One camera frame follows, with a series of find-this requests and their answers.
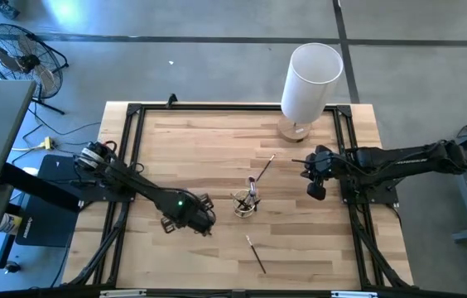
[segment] gray floor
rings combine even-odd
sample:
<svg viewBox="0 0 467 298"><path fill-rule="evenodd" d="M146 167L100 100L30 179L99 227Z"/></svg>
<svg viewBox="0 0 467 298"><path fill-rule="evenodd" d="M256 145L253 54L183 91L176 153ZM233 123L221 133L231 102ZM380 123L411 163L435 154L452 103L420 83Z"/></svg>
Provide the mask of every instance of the gray floor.
<svg viewBox="0 0 467 298"><path fill-rule="evenodd" d="M329 0L183 0L99 2L11 1L16 22L37 33L120 36L338 37ZM341 0L351 38L467 40L467 0ZM0 16L0 22L8 22ZM48 103L64 117L39 108L60 131L99 121L108 100L263 101L281 97L288 59L297 45L51 42L67 55L62 90ZM383 145L421 145L451 138L467 123L467 47L352 46L361 103L372 103ZM339 82L336 103L348 103ZM35 127L31 115L19 136ZM96 138L89 127L66 137L39 130L58 142ZM26 144L18 138L15 146ZM67 151L80 147L64 146ZM17 162L40 165L44 152ZM12 153L10 159L17 156ZM424 289L467 293L467 243L450 235L467 228L467 213L452 176L427 174L398 187L403 233L412 275ZM62 249L13 248L24 266L0 272L0 290L49 286Z"/></svg>

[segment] desk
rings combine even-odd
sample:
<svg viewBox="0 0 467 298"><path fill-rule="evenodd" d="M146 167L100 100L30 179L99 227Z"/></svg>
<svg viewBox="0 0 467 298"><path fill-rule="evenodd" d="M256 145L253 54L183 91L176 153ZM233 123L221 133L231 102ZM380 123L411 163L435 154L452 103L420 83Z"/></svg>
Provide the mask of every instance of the desk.
<svg viewBox="0 0 467 298"><path fill-rule="evenodd" d="M119 142L126 102L108 102L99 140ZM380 147L373 107L352 105L360 146ZM339 184L325 185L327 197L306 194L300 177L303 159L315 145L336 147L333 118L322 115L304 142L277 136L281 113L274 111L147 111L138 161L142 173L160 186L208 193L217 223L203 238L186 228L165 234L153 204L137 196L131 204L117 280L118 288L358 289L357 265L347 207L340 203ZM129 148L134 131L131 130ZM258 182L258 212L241 219L230 193L246 189L268 158L276 158ZM127 149L125 161L130 158ZM79 215L63 282L73 279L99 246L107 204L93 203ZM401 278L412 283L402 232L394 213L372 205L378 247ZM248 234L267 269L263 274ZM367 265L370 258L365 254ZM108 252L108 275L112 252Z"/></svg>

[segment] cable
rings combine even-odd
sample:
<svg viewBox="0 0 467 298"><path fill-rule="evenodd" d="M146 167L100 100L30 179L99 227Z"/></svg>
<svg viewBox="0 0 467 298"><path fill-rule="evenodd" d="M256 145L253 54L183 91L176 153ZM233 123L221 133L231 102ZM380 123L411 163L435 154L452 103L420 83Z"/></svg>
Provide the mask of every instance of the cable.
<svg viewBox="0 0 467 298"><path fill-rule="evenodd" d="M145 170L145 166L141 162L137 162L135 165L142 167L141 171L136 171L138 174L141 174Z"/></svg>
<svg viewBox="0 0 467 298"><path fill-rule="evenodd" d="M327 161L327 160L330 160L332 158L335 158L335 157L331 156L331 157L321 159L319 161L303 161L303 160L297 160L297 159L292 159L291 161L300 162L300 163L307 164L307 165L314 165L315 163L319 163L319 162L322 162L322 161Z"/></svg>
<svg viewBox="0 0 467 298"><path fill-rule="evenodd" d="M104 143L105 146L107 146L108 144L114 145L114 148L111 148L112 151L115 152L116 149L118 149L118 144L116 144L116 142L114 142L114 141L106 141L106 142Z"/></svg>
<svg viewBox="0 0 467 298"><path fill-rule="evenodd" d="M81 142L81 143L63 142L60 145L83 146L83 145L86 145L88 143L89 142Z"/></svg>
<svg viewBox="0 0 467 298"><path fill-rule="evenodd" d="M40 124L39 126L33 128L31 131L29 131L28 133L26 133L25 135L22 136L22 140L24 140L24 142L26 144L29 144L29 142L26 140L26 137L29 136L30 134L36 132L36 130L38 130L39 128L43 127L42 124Z"/></svg>
<svg viewBox="0 0 467 298"><path fill-rule="evenodd" d="M93 125L99 125L101 124L101 122L96 122L96 123L90 123L90 124L85 124L83 125L82 127L77 127L76 129L73 129L69 132L57 132L53 127L51 127L50 125L48 125L48 123L46 123L44 120L42 120L37 114L36 114L36 109L35 109L35 112L31 111L29 108L27 109L30 113L33 114L33 116L35 116L36 119L40 120L44 125L46 125L46 127L48 127L50 130L52 130L54 133L60 135L60 136L66 136L66 135L69 135L73 132L77 132L83 128L87 128L87 127L91 127Z"/></svg>
<svg viewBox="0 0 467 298"><path fill-rule="evenodd" d="M15 165L15 162L16 162L16 161L18 161L19 159L23 158L24 156L26 156L27 154L29 154L31 151L32 151L32 150L27 151L27 152L24 152L24 154L22 154L22 155L20 155L19 157L13 159L13 160L11 161L11 164L12 164L12 165Z"/></svg>
<svg viewBox="0 0 467 298"><path fill-rule="evenodd" d="M77 178L79 178L79 183L83 184L83 177L79 175L79 172L77 171L77 165L75 164L75 162L74 162L74 173L77 175Z"/></svg>
<svg viewBox="0 0 467 298"><path fill-rule="evenodd" d="M357 211L359 211L361 214L364 214L364 211L363 211L363 210L361 210L357 204L355 205L355 208L356 208L356 209L357 209Z"/></svg>
<svg viewBox="0 0 467 298"><path fill-rule="evenodd" d="M399 226L402 227L402 221L401 221L401 216L399 216L399 212L390 204L386 204L386 206L391 209L397 216L397 219L399 219Z"/></svg>
<svg viewBox="0 0 467 298"><path fill-rule="evenodd" d="M44 148L44 145L39 145L31 148L11 148L12 151L32 151L36 149L42 149Z"/></svg>
<svg viewBox="0 0 467 298"><path fill-rule="evenodd" d="M73 234L71 233L70 236L68 237L68 242L66 243L66 252L65 255L62 257L62 262L60 263L59 271L57 272L57 275L55 276L55 279L51 283L50 288L55 286L55 283L57 282L57 279L59 278L60 273L62 272L62 268L65 265L66 258L68 257L68 253L70 252L70 245L71 245L71 239Z"/></svg>
<svg viewBox="0 0 467 298"><path fill-rule="evenodd" d="M16 194L15 196L13 196L11 199L9 199L9 202L11 202L12 200L18 198L21 194L23 194L23 192L20 192L20 193Z"/></svg>
<svg viewBox="0 0 467 298"><path fill-rule="evenodd" d="M73 156L77 156L77 154L79 154L79 153L77 153L77 152L71 152L71 151L66 151L66 150L57 149L57 147L53 147L53 150L56 150L56 151L62 152L62 153L71 154L71 155L73 155Z"/></svg>

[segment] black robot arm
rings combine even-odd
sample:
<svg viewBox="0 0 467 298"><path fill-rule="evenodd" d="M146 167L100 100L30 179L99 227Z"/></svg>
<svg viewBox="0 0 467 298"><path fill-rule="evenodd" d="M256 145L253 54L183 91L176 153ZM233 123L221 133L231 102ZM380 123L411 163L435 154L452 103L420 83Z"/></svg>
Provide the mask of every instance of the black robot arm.
<svg viewBox="0 0 467 298"><path fill-rule="evenodd" d="M356 192L381 185L383 182L427 172L463 174L467 171L464 150L454 141L439 141L421 147L383 150L376 147L347 149L344 155L317 146L303 162L302 176L312 180L307 193L324 199L324 180L346 179Z"/></svg>
<svg viewBox="0 0 467 298"><path fill-rule="evenodd" d="M100 180L105 189L122 194L138 193L152 201L164 215L161 224L166 233L188 226L204 236L210 234L215 215L208 195L197 196L188 190L155 185L116 158L113 150L100 142L90 143L75 162Z"/></svg>

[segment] black cable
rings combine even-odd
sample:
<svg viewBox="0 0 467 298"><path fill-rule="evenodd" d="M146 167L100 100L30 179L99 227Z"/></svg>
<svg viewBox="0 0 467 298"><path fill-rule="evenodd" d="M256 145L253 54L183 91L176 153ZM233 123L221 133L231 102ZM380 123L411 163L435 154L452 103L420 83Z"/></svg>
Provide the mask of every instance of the black cable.
<svg viewBox="0 0 467 298"><path fill-rule="evenodd" d="M141 166L142 167L141 171L136 171L138 174L141 174L143 171L145 171L145 166L141 162L137 162L136 166Z"/></svg>
<svg viewBox="0 0 467 298"><path fill-rule="evenodd" d="M66 135L69 135L69 134L71 134L71 133L73 133L73 132L77 132L77 131L79 131L79 130L81 130L81 129L83 129L83 128L87 128L87 127L91 127L91 126L93 126L93 125L99 125L99 124L101 124L101 122L90 123L90 124L85 124L85 125L83 125L82 127L77 127L76 129L73 129L73 130L71 130L71 131L69 131L69 132L57 132L53 127L51 127L50 125L48 125L48 123L46 123L44 120L42 120L42 119L36 114L36 112L31 111L29 108L28 108L27 110L28 110L30 113L32 113L33 116L35 116L36 119L40 120L44 125L46 125L46 127L48 127L50 130L52 130L54 133L56 133L56 134L58 134L58 135L60 135L60 136L66 136Z"/></svg>
<svg viewBox="0 0 467 298"><path fill-rule="evenodd" d="M36 132L36 130L38 130L38 129L41 128L42 126L43 126L43 125L40 124L39 126L33 128L31 131L29 131L28 133L26 133L25 135L22 136L22 140L24 140L24 142L25 142L27 145L30 146L31 144L30 144L30 142L28 142L28 141L26 140L26 137L29 136L30 134Z"/></svg>
<svg viewBox="0 0 467 298"><path fill-rule="evenodd" d="M57 275L55 276L55 279L51 283L50 288L55 286L55 283L57 282L57 279L59 278L59 275L62 272L62 268L65 265L66 257L68 256L68 252L70 252L70 245L71 245L72 235L73 234L71 233L70 236L68 237L68 242L66 243L66 247L65 247L66 248L65 255L62 257L62 262L60 263L59 271L57 272Z"/></svg>
<svg viewBox="0 0 467 298"><path fill-rule="evenodd" d="M114 145L114 147L113 147L113 148L111 148L111 150L112 150L112 151L114 151L114 152L115 152L115 151L116 151L116 149L118 149L118 144L116 144L116 142L114 142L114 141L106 141L106 142L104 143L104 145L105 145L105 146L107 146L108 144L112 144L112 145Z"/></svg>
<svg viewBox="0 0 467 298"><path fill-rule="evenodd" d="M26 156L27 154L31 153L33 150L35 150L35 149L31 149L31 150L29 150L29 151L24 152L24 153L23 153L22 155L20 155L19 157L13 159L13 160L11 161L11 164L12 164L12 165L15 165L15 162L16 162L16 161L18 161L19 159L23 158L23 157Z"/></svg>
<svg viewBox="0 0 467 298"><path fill-rule="evenodd" d="M319 162L322 162L322 161L327 161L327 160L330 160L332 158L335 158L335 157L331 156L331 157L321 159L319 161L303 161L303 160L297 160L297 159L292 159L291 161L300 162L300 163L307 164L307 165L314 165L315 163L319 163Z"/></svg>
<svg viewBox="0 0 467 298"><path fill-rule="evenodd" d="M79 178L79 183L83 184L83 177L81 177L81 175L79 175L79 172L77 171L77 165L75 164L75 162L74 162L74 172L77 175L77 178Z"/></svg>
<svg viewBox="0 0 467 298"><path fill-rule="evenodd" d="M83 146L83 145L86 145L88 143L89 142L81 142L81 143L63 142L60 145Z"/></svg>
<svg viewBox="0 0 467 298"><path fill-rule="evenodd" d="M361 214L364 214L364 210L361 210L357 204L355 205L355 208L356 208L357 211L359 211Z"/></svg>
<svg viewBox="0 0 467 298"><path fill-rule="evenodd" d="M401 221L401 216L399 215L399 212L397 212L397 210L390 204L386 204L386 206L395 213L395 215L397 216L397 219L399 219L399 226L402 227L402 221Z"/></svg>

